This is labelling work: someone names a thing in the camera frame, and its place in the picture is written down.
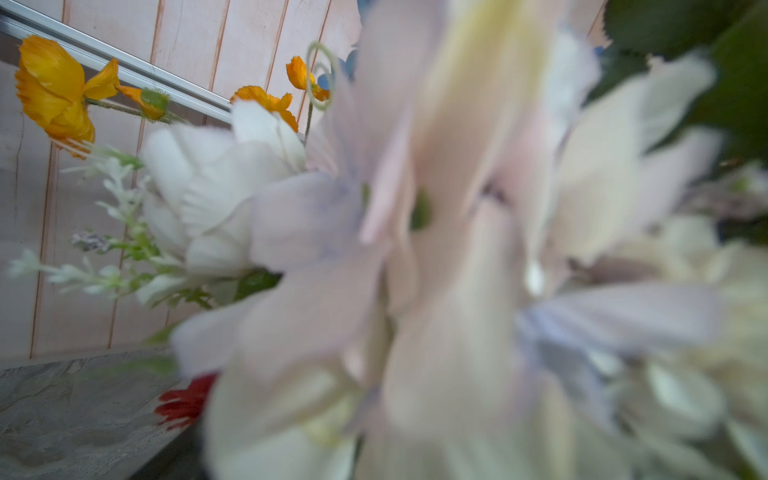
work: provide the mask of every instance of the curled tendril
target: curled tendril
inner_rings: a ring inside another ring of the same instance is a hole
[[[312,71],[309,68],[307,68],[306,70],[306,93],[309,96],[310,103],[314,108],[316,108],[319,111],[325,111],[331,105],[331,100],[333,99],[333,88],[335,86],[334,85],[335,81],[334,81],[332,72],[333,71],[341,72],[341,66],[339,65],[339,59],[336,58],[336,56],[328,49],[328,47],[326,47],[319,41],[313,41],[312,43],[310,43],[310,47],[306,50],[307,65],[310,65],[310,59],[318,51],[321,51],[326,56],[326,58],[328,58],[328,61],[331,64],[330,70],[328,69],[328,67],[326,67],[323,64],[319,63],[316,65],[316,68],[322,71],[322,73],[326,74],[326,76],[328,77],[331,98],[329,98],[327,101],[319,101],[315,98],[315,95],[312,92],[312,82],[310,77],[310,75],[312,74]]]

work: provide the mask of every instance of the yellow flower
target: yellow flower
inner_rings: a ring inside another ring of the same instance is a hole
[[[24,112],[56,141],[79,149],[83,142],[92,143],[94,125],[84,100],[117,94],[118,61],[113,58],[86,82],[80,64],[55,41],[33,35],[19,51],[16,94]]]
[[[306,90],[306,64],[301,57],[291,58],[290,63],[286,64],[286,71],[288,72],[288,80],[290,80],[294,87],[300,90]],[[315,98],[319,101],[328,100],[330,92],[320,88],[320,86],[315,83],[315,75],[313,75],[312,72],[310,72],[310,82],[312,83],[312,94]]]
[[[168,105],[168,96],[152,90],[118,85],[118,90],[123,95],[135,101],[151,120],[157,120],[165,115]]]
[[[299,131],[299,122],[297,122],[296,117],[288,111],[290,102],[293,101],[293,95],[291,94],[285,94],[282,98],[273,97],[272,95],[267,94],[263,88],[249,85],[236,91],[235,94],[232,95],[230,103],[234,103],[235,100],[257,101],[268,111],[279,113],[280,117],[290,125],[293,131]]]

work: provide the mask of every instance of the flower bouquet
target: flower bouquet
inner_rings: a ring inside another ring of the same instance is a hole
[[[127,226],[74,243],[151,268],[13,269],[206,310],[153,340],[211,478],[768,478],[768,5],[702,3],[609,0],[598,56],[564,0],[359,2],[287,65],[305,142],[290,94],[224,130],[139,92],[138,157],[62,127],[116,77],[42,101],[28,39],[25,111]]]

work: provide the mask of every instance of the red flower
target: red flower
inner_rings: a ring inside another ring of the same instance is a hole
[[[158,406],[154,412],[165,417],[160,425],[168,422],[174,423],[168,430],[180,429],[197,420],[197,417],[203,413],[205,401],[208,398],[210,388],[214,386],[218,374],[197,377],[192,380],[190,385],[184,390],[168,390],[160,396],[160,401],[165,402]]]

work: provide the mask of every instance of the flower stem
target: flower stem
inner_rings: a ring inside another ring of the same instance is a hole
[[[123,105],[116,104],[116,103],[111,102],[111,101],[94,100],[93,98],[85,98],[85,101],[89,105],[96,105],[97,107],[108,108],[110,110],[121,111],[121,112],[124,112],[126,114],[135,115],[137,117],[147,118],[147,115],[145,115],[143,111],[138,110],[137,108],[124,107]],[[171,120],[166,119],[166,118],[160,118],[157,121],[163,122],[164,124],[171,123]]]
[[[310,102],[310,111],[306,114],[306,130],[304,131],[304,143],[306,144],[306,137],[310,134],[310,125],[312,124],[312,102]]]

